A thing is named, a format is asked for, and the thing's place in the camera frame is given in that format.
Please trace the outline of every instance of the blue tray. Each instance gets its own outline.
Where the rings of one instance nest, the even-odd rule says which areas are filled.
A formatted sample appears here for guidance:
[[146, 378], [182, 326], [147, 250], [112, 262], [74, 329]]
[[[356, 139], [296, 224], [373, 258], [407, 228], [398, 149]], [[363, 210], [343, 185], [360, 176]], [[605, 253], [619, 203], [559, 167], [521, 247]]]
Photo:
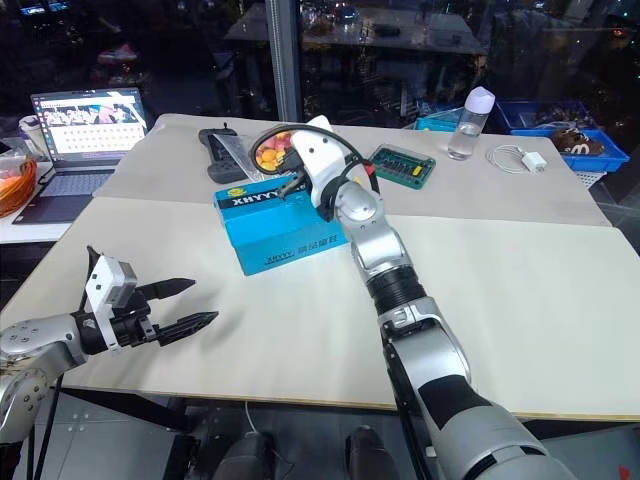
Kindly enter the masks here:
[[[553, 130], [512, 130], [511, 135], [521, 137], [551, 137]], [[560, 152], [562, 158], [571, 170], [577, 172], [615, 172], [625, 162], [629, 161], [629, 155], [624, 153], [613, 143], [609, 135], [602, 130], [582, 130], [589, 138], [598, 140], [604, 145], [604, 153], [600, 155], [574, 155]]]
[[434, 132], [455, 132], [457, 123], [443, 122], [428, 117], [421, 117], [416, 120], [415, 130], [432, 130]]
[[581, 122], [577, 125], [578, 128], [598, 128], [595, 120], [589, 113], [589, 110], [585, 108], [582, 102], [577, 101], [564, 101], [564, 102], [511, 102], [511, 101], [499, 101], [496, 102], [498, 114], [502, 121], [505, 130], [509, 133], [511, 130], [521, 129], [548, 129], [550, 127], [536, 127], [536, 112], [540, 107], [558, 105], [577, 110], [582, 115], [587, 117], [586, 122]]

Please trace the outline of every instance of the laptop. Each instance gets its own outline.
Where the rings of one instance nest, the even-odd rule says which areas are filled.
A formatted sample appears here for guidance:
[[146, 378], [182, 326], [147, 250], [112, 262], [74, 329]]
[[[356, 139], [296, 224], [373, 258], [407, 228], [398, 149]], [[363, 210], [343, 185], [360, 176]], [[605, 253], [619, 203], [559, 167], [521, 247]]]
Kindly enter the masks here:
[[115, 165], [144, 138], [137, 88], [31, 96], [55, 174], [14, 224], [68, 223], [82, 212]]

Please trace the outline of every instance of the water bottle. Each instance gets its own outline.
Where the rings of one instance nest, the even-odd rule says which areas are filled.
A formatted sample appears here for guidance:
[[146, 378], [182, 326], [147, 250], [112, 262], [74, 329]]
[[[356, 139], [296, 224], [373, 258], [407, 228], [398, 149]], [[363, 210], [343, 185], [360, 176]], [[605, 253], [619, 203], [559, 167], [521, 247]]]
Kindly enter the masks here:
[[449, 142], [451, 158], [466, 160], [473, 153], [495, 99], [495, 95], [484, 87], [476, 87], [469, 92], [458, 126]]

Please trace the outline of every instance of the white bottle cap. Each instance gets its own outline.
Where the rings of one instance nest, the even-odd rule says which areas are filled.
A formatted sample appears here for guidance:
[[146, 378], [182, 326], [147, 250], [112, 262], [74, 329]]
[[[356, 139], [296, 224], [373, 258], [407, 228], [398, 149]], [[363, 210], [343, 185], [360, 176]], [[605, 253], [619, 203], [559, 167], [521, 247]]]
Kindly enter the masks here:
[[464, 108], [470, 112], [483, 115], [493, 108], [496, 96], [484, 87], [476, 87], [469, 92]]

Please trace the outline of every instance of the robotic arm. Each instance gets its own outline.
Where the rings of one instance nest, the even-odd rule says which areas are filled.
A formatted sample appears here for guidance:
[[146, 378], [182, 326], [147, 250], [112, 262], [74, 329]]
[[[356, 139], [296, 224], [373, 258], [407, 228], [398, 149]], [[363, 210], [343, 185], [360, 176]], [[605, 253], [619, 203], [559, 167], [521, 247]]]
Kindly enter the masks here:
[[[309, 124], [331, 132], [326, 117]], [[401, 405], [421, 414], [446, 477], [574, 479], [507, 410], [473, 390], [462, 347], [418, 281], [402, 240], [385, 219], [380, 195], [344, 175], [349, 166], [344, 166], [344, 153], [335, 141], [317, 129], [282, 128], [287, 127], [300, 130], [292, 144], [304, 166], [293, 182], [306, 177], [314, 206], [320, 212], [333, 207], [330, 213], [351, 240], [353, 258], [378, 313], [396, 396]], [[283, 165], [288, 169], [295, 163], [285, 158]]]
[[205, 327], [218, 312], [203, 312], [160, 328], [152, 325], [149, 300], [176, 295], [195, 281], [173, 278], [136, 287], [131, 266], [89, 247], [90, 275], [83, 306], [73, 313], [23, 320], [0, 334], [0, 445], [24, 440], [48, 387], [89, 355], [157, 341], [168, 345]]

